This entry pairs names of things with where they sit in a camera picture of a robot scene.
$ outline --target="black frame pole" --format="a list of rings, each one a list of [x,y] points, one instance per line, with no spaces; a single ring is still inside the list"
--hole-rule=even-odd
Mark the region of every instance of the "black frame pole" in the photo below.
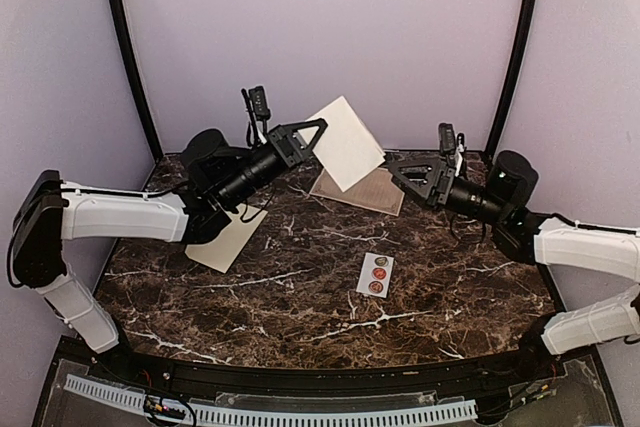
[[[482,153],[482,158],[485,164],[491,164],[491,162],[493,162],[493,157],[496,154],[496,149],[500,143],[500,137],[502,137],[502,132],[507,122],[507,116],[509,115],[509,109],[511,108],[511,101],[513,100],[513,94],[516,90],[516,84],[518,83],[518,75],[520,74],[522,59],[524,58],[524,51],[527,47],[527,38],[529,37],[529,29],[531,28],[531,19],[533,18],[533,8],[535,3],[536,0],[522,0],[520,16],[518,18],[518,27],[516,28],[516,35],[513,41],[513,49],[511,50],[509,66],[507,67],[507,75],[505,76],[504,85],[502,86],[502,93],[500,94],[500,100],[498,101],[496,115],[493,118],[489,139],[487,140],[487,145]]]
[[[153,159],[158,162],[164,157],[164,152],[162,151],[158,132],[156,131],[156,127],[153,123],[149,104],[147,103],[147,97],[145,96],[144,89],[142,87],[140,72],[138,72],[138,64],[133,52],[133,45],[131,44],[131,36],[129,35],[129,27],[127,26],[124,3],[122,0],[109,0],[109,5],[111,6],[113,25],[116,30],[116,36],[118,37],[118,44],[120,44],[120,54],[122,55],[122,62],[124,63],[124,68],[127,72],[127,79],[129,80],[133,101],[136,104],[138,117],[140,118],[140,123],[142,124],[142,129],[144,130],[144,135],[147,138],[147,144],[149,145]]]

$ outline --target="black arm joint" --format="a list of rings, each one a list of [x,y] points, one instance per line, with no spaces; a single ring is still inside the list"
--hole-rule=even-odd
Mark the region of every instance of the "black arm joint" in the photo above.
[[[13,273],[32,289],[51,284],[67,273],[62,259],[62,213],[67,202],[60,193],[60,175],[40,174],[14,220]]]
[[[206,244],[215,239],[231,223],[227,213],[212,205],[195,192],[188,191],[180,195],[185,204],[184,213],[189,216],[182,244]]]
[[[535,265],[534,238],[544,217],[519,209],[507,220],[494,225],[491,239],[509,260]]]

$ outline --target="cable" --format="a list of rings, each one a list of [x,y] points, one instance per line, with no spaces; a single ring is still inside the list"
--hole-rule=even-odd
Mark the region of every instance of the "cable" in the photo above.
[[[522,0],[520,5],[518,26],[516,27],[516,34],[513,39],[509,65],[502,86],[502,92],[500,93],[500,100],[498,101],[496,113],[491,125],[491,132],[489,133],[489,138],[487,139],[487,144],[483,152],[483,157],[489,163],[493,161],[493,156],[496,153],[496,149],[500,143],[500,137],[507,122],[513,94],[516,90],[518,76],[522,67],[522,60],[524,59],[535,3],[536,0]]]
[[[149,387],[153,387],[153,383],[151,382],[151,376],[149,375],[149,372],[147,372],[145,369],[142,369],[142,373],[147,379],[147,383],[149,384]]]
[[[630,338],[631,338],[631,336],[630,336],[630,335],[627,335],[627,336],[624,338],[624,343],[625,343],[626,345],[635,345],[635,344],[639,344],[639,343],[640,343],[640,337],[638,337],[637,339],[633,339],[633,340],[629,340]]]
[[[253,134],[253,140],[251,140],[251,136],[249,135],[249,128],[247,129],[247,145],[249,147],[256,147],[260,142],[260,136],[258,135],[258,124],[256,121],[256,114],[253,110],[253,105],[251,104],[251,98],[247,93],[247,89],[242,89],[240,91],[242,94],[242,98],[244,99],[244,104],[247,107],[247,113],[249,114],[249,128],[251,133]]]
[[[177,419],[175,422],[170,422],[168,420],[162,420],[160,418],[158,418],[158,415],[156,413],[156,410],[158,410],[158,407],[160,408],[158,410],[158,412],[162,413],[164,411],[165,408],[167,408],[164,405],[164,398],[163,397],[159,397],[158,401],[154,401],[151,399],[151,397],[149,397],[148,395],[145,395],[144,397],[144,402],[145,405],[144,407],[146,407],[147,410],[144,409],[143,407],[143,411],[145,414],[149,414],[149,416],[151,417],[151,419],[149,419],[149,417],[147,417],[146,415],[144,416],[145,419],[147,420],[147,422],[149,422],[151,425],[155,425],[156,427],[176,427],[178,425],[180,425],[182,423],[182,420],[184,420],[184,417],[182,419]]]
[[[551,370],[553,371],[553,378],[551,379],[551,382],[549,382],[549,385],[553,385],[558,378],[558,368],[556,367],[555,362],[551,362]]]
[[[476,372],[478,372],[479,374],[491,374],[491,375],[497,375],[497,376],[505,376],[505,375],[511,375],[515,372],[515,369],[509,369],[509,370],[492,370],[492,369],[477,369]]]
[[[456,235],[456,233],[453,231],[453,222],[456,220],[457,216],[458,214],[453,214],[451,216],[451,219],[449,219],[449,233],[451,234],[451,237],[453,237],[457,242],[462,242],[460,238]]]
[[[484,239],[487,238],[487,224],[485,224],[484,222],[482,223],[482,235],[480,236],[480,240],[478,241],[478,244],[481,244],[484,242]]]
[[[274,185],[272,187],[272,189],[271,189],[271,195],[269,196],[267,201],[262,205],[262,207],[260,207],[260,210],[258,210],[258,212],[253,214],[248,219],[245,219],[244,216],[247,215],[247,211],[249,210],[249,204],[245,203],[244,204],[244,212],[242,212],[242,215],[240,216],[240,222],[242,222],[243,224],[248,224],[249,222],[253,221],[256,217],[258,217],[258,215],[260,215],[264,211],[264,209],[267,208],[267,206],[271,203],[271,201],[273,200],[273,197],[275,195],[276,195],[276,187]]]
[[[99,195],[112,195],[114,197],[136,197],[136,198],[147,198],[147,199],[155,199],[158,197],[162,197],[167,194],[174,194],[182,187],[189,185],[189,181],[185,180],[183,182],[179,182],[173,187],[170,187],[166,190],[159,190],[156,192],[128,192],[121,190],[109,190],[109,189],[87,189],[87,188],[73,188],[69,187],[66,189],[61,189],[60,192],[81,192],[83,194],[99,194]]]
[[[583,224],[580,222],[575,222],[571,219],[566,218],[564,215],[559,214],[557,212],[554,212],[553,214],[549,215],[549,217],[555,217],[558,220],[561,220],[562,222],[564,222],[565,224],[571,226],[571,227],[575,227],[576,229],[583,229],[583,230],[601,230],[603,232],[613,232],[616,234],[629,234],[629,235],[636,235],[636,231],[635,230],[631,230],[631,229],[622,229],[619,227],[605,227],[602,225],[592,225],[592,224]]]
[[[104,370],[107,371],[107,373],[113,377],[115,377],[116,379],[118,379],[120,382],[122,382],[125,385],[131,385],[134,387],[138,387],[142,390],[144,390],[145,394],[148,396],[149,394],[147,393],[147,391],[149,392],[156,392],[157,394],[160,395],[160,400],[162,400],[163,397],[166,397],[168,399],[171,400],[175,400],[177,402],[180,402],[180,404],[182,404],[183,407],[185,407],[187,409],[187,411],[189,412],[189,415],[191,415],[191,427],[198,427],[198,419],[196,418],[196,413],[193,410],[193,407],[191,407],[189,405],[188,402],[186,402],[185,400],[182,400],[182,398],[176,394],[172,394],[171,392],[167,392],[166,390],[162,390],[162,389],[158,389],[157,387],[151,387],[150,385],[144,385],[144,384],[139,384],[138,382],[133,382],[131,380],[127,380],[124,379],[122,377],[120,377],[117,374],[114,374],[111,369],[109,367],[107,367],[104,362],[102,362],[100,359],[97,359],[98,363],[102,366],[102,368]]]
[[[550,385],[551,384],[542,385],[535,392],[532,392],[532,393],[526,395],[525,397],[520,399],[516,405],[514,405],[513,407],[511,407],[511,408],[509,408],[507,410],[503,410],[501,412],[485,413],[485,414],[482,414],[482,415],[485,416],[485,417],[503,417],[503,416],[513,412],[514,410],[518,410],[518,409],[524,407],[525,405],[529,405],[529,404],[532,404],[532,403],[537,402],[539,400],[545,399],[545,398],[549,397],[550,395],[555,395],[555,391],[549,390],[549,386]]]
[[[533,380],[531,382],[529,382],[528,384],[526,384],[524,387],[522,387],[520,390],[518,390],[518,392],[516,392],[515,394],[513,394],[511,397],[509,397],[507,400],[505,400],[504,402],[502,402],[501,404],[496,405],[495,407],[493,407],[492,409],[489,409],[485,412],[482,413],[482,415],[487,415],[490,412],[494,412],[496,410],[501,409],[502,407],[506,406],[506,405],[510,405],[511,402],[513,402],[515,399],[517,399],[518,397],[520,397],[523,393],[525,393],[532,385],[534,385],[536,382],[538,382],[537,380]]]

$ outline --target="white cable tray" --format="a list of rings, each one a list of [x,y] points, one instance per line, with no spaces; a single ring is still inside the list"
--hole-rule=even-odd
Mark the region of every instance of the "white cable tray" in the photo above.
[[[119,410],[144,415],[145,393],[142,389],[117,387],[73,374],[67,375],[64,389]],[[186,411],[177,401],[165,399],[163,402],[168,407]],[[309,414],[228,409],[193,401],[189,405],[196,413],[197,425],[202,427],[423,427],[478,417],[475,400],[378,412]],[[182,423],[191,425],[189,413]]]

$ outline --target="orange sticker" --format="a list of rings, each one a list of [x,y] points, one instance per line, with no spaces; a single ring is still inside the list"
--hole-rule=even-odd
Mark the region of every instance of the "orange sticker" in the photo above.
[[[382,280],[387,276],[387,271],[380,267],[376,267],[373,269],[373,276],[378,280]]]

